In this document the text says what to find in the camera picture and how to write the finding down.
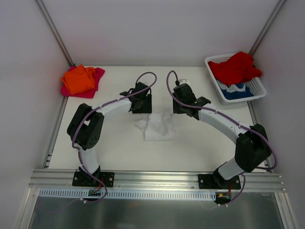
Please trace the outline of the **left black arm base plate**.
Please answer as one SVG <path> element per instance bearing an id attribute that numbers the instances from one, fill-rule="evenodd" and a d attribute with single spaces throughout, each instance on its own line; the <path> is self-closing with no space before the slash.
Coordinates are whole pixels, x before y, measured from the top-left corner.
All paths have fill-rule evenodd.
<path id="1" fill-rule="evenodd" d="M 106 187 L 113 187 L 115 173 L 97 171 L 93 176 L 104 183 Z M 100 182 L 92 178 L 83 170 L 76 170 L 74 172 L 72 186 L 74 187 L 98 187 Z"/>

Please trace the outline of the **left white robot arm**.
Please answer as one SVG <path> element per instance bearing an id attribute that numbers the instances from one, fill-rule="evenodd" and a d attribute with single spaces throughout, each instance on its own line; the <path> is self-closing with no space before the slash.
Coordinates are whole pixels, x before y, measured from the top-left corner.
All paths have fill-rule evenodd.
<path id="1" fill-rule="evenodd" d="M 150 114 L 152 112 L 151 87 L 141 82 L 127 92 L 120 93 L 117 99 L 96 108 L 82 103 L 77 108 L 68 128 L 72 148 L 78 151 L 80 174 L 88 186 L 95 186 L 100 180 L 100 166 L 95 146 L 98 143 L 103 123 L 117 115 Z"/>

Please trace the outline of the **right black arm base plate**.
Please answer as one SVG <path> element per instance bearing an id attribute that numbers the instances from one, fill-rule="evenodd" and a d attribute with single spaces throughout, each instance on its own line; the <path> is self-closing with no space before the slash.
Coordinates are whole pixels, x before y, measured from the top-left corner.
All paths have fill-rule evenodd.
<path id="1" fill-rule="evenodd" d="M 241 189 L 241 182 L 238 175 L 229 180 L 225 180 L 220 175 L 215 174 L 198 174 L 197 177 L 199 189 Z"/>

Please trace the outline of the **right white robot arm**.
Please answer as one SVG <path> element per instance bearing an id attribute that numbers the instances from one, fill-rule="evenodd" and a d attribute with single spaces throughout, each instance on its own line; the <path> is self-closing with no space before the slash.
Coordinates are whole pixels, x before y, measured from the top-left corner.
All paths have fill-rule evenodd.
<path id="1" fill-rule="evenodd" d="M 187 114 L 209 124 L 235 144 L 234 157 L 213 172 L 213 183 L 217 188 L 225 188 L 236 175 L 261 169 L 259 165 L 271 156 L 272 150 L 262 125 L 243 125 L 205 97 L 196 98 L 186 83 L 175 86 L 172 97 L 173 108 L 178 109 L 178 114 Z"/>

